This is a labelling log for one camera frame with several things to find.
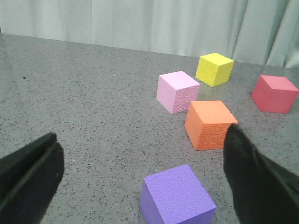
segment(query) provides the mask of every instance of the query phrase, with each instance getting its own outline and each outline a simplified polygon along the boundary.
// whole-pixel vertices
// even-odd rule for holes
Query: yellow cube
[[[201,56],[195,77],[211,87],[226,83],[234,62],[218,53]]]

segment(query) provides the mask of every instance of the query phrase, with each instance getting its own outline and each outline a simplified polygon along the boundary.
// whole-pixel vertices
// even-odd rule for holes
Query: pink cube
[[[187,111],[197,99],[199,83],[183,71],[160,75],[157,100],[171,113]]]
[[[261,75],[251,96],[260,111],[288,113],[298,94],[286,77]]]

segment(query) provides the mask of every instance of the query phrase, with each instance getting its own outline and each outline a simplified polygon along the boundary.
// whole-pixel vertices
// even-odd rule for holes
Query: block
[[[298,94],[286,77],[261,75],[251,96],[262,112],[288,113]]]
[[[171,113],[187,111],[197,99],[199,83],[183,71],[160,75],[157,100]]]
[[[210,224],[216,205],[183,165],[144,178],[140,209],[147,224]]]
[[[196,78],[211,87],[226,83],[229,80],[234,62],[218,53],[201,56],[196,71]]]
[[[222,101],[192,101],[185,129],[195,150],[222,149],[232,123],[238,121]]]

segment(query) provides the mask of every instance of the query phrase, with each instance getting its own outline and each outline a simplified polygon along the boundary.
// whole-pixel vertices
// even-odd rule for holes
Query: granite countertop
[[[189,164],[218,209],[213,224],[238,223],[222,150],[195,151],[187,112],[156,100],[158,76],[198,58],[0,35],[0,156],[49,131],[64,148],[65,173],[42,224],[144,224],[143,177]],[[261,74],[299,71],[235,63],[230,81],[201,82],[198,100],[222,100],[259,150],[299,175],[299,100],[289,114],[260,112],[250,94]]]

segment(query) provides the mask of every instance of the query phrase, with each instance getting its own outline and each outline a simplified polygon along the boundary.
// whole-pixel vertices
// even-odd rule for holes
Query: orange cube
[[[221,149],[232,123],[238,121],[222,101],[191,101],[185,129],[195,150]]]

